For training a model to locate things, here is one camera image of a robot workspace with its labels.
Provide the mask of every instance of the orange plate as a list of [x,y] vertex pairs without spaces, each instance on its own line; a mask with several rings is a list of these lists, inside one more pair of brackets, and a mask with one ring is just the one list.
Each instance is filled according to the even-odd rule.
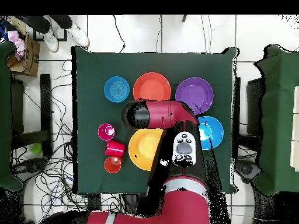
[[169,100],[171,86],[168,80],[159,73],[149,72],[139,77],[133,87],[133,96],[136,100]]
[[162,133],[162,129],[139,129],[131,137],[128,154],[137,167],[151,171]]

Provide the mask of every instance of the purple plate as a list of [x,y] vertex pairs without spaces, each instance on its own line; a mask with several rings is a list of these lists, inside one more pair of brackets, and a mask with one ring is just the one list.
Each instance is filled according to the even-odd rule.
[[175,100],[186,103],[195,114],[207,111],[213,98],[211,85],[206,80],[196,77],[181,82],[175,92]]

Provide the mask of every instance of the red plate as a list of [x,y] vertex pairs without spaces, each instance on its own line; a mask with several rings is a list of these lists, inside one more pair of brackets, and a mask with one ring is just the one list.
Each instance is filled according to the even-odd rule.
[[171,86],[168,80],[159,73],[149,72],[139,77],[133,87],[134,99],[169,100]]

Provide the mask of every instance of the white tile floor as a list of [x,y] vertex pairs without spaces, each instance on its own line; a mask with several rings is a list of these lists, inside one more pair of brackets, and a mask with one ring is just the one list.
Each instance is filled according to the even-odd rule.
[[[182,22],[183,15],[163,15],[162,31],[159,22],[159,15],[122,15],[116,16],[119,31],[126,43],[124,53],[137,53],[145,51],[158,51],[163,53],[221,53],[227,47],[238,47],[240,55],[237,59],[237,75],[241,77],[241,114],[240,122],[247,123],[246,106],[246,84],[247,81],[260,77],[258,69],[253,65],[255,61],[262,59],[263,49],[269,44],[280,44],[282,47],[295,50],[299,47],[299,35],[297,24],[282,20],[280,16],[274,15],[188,15],[186,21]],[[89,36],[89,51],[93,52],[119,52],[123,46],[122,41],[114,25],[113,16],[71,16],[73,21],[80,26]],[[60,30],[55,21],[52,20],[54,32],[60,37],[63,31]],[[40,42],[40,63],[39,75],[50,74],[51,78],[67,75],[69,72],[61,69],[65,60],[71,58],[70,47],[76,45],[74,39],[68,36],[67,42],[60,42],[60,49],[57,53],[51,53],[44,42]],[[70,70],[71,63],[67,61],[64,69]],[[40,105],[39,75],[37,78],[28,76],[17,76],[25,84],[25,92]],[[58,85],[71,83],[71,76],[65,76],[52,80],[52,88]],[[72,130],[72,96],[71,86],[61,86],[53,90],[53,96],[66,105],[64,122]],[[35,131],[40,128],[40,110],[33,102],[24,96],[24,125],[25,131]],[[53,119],[59,122],[60,112],[53,104]],[[53,133],[57,133],[59,127],[53,123]],[[246,133],[246,126],[240,125],[240,131]],[[54,148],[63,143],[60,135],[54,143]],[[241,155],[246,151],[239,150]],[[29,151],[23,155],[24,159],[35,157]],[[63,157],[62,150],[59,150],[55,158]],[[48,189],[37,178],[37,185],[34,178],[31,179],[25,192],[25,214],[28,219],[36,223],[42,218],[41,199]],[[241,178],[235,174],[234,184],[238,192],[227,195],[228,212],[232,224],[251,224],[254,212],[254,198],[252,188],[244,184]],[[43,198],[43,204],[47,203],[47,197]],[[54,207],[50,214],[58,211],[65,211],[66,207]]]

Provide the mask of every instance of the plate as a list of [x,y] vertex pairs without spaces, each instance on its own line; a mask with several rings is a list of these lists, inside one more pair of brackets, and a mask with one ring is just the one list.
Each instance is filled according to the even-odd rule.
[[207,111],[212,105],[214,93],[204,79],[192,77],[180,83],[175,92],[175,100],[186,103],[195,114]]
[[151,171],[162,133],[162,129],[139,129],[131,137],[128,154],[137,167]]
[[168,80],[159,73],[149,72],[139,77],[133,87],[135,100],[169,100],[171,86]]
[[111,102],[123,102],[129,92],[128,82],[119,76],[110,78],[104,85],[104,94]]
[[199,133],[201,147],[204,151],[216,148],[223,140],[224,130],[222,124],[213,117],[203,116],[199,117]]

